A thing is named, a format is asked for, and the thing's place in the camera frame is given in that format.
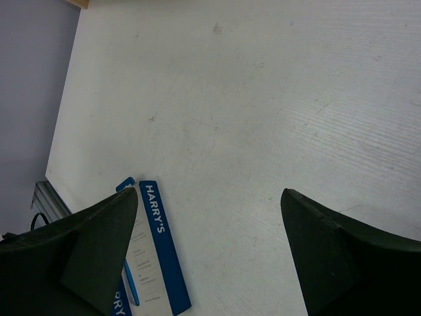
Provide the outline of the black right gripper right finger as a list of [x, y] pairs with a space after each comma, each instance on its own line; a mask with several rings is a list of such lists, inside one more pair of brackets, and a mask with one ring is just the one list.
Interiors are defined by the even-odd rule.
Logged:
[[280, 207], [309, 315], [419, 315], [420, 242], [286, 188]]

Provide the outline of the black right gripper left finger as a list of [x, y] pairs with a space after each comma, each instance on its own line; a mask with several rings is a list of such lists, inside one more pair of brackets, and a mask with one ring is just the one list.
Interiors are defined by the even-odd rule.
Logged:
[[134, 188], [1, 241], [2, 315], [110, 315], [138, 207]]

